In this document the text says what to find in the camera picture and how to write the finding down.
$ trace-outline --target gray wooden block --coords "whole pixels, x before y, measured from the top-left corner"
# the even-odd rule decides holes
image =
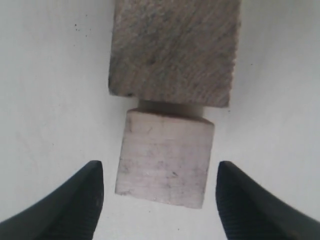
[[[128,111],[116,194],[201,208],[213,134],[202,118]]]
[[[227,107],[241,0],[117,0],[109,90]]]

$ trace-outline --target wood grain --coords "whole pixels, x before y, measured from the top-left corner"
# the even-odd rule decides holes
[[[116,194],[201,208],[213,134],[202,118],[128,111]]]
[[[227,107],[240,0],[117,0],[109,90],[118,96]]]

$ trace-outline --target wooden block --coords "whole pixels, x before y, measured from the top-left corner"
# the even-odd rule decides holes
[[[115,192],[171,205],[203,205],[214,125],[130,110]]]
[[[241,0],[117,0],[109,90],[227,107]]]

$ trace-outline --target weathered wood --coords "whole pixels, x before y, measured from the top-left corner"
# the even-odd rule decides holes
[[[109,90],[227,107],[241,0],[117,0]]]
[[[202,118],[128,111],[116,194],[201,208],[213,134]]]

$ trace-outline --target white background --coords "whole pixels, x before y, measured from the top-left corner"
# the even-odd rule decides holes
[[[95,240],[226,239],[215,202],[222,160],[320,221],[320,1],[243,1],[230,108],[204,111],[216,131],[201,210],[114,194],[137,102],[108,93],[113,7],[0,1],[0,221],[89,160],[104,167]]]

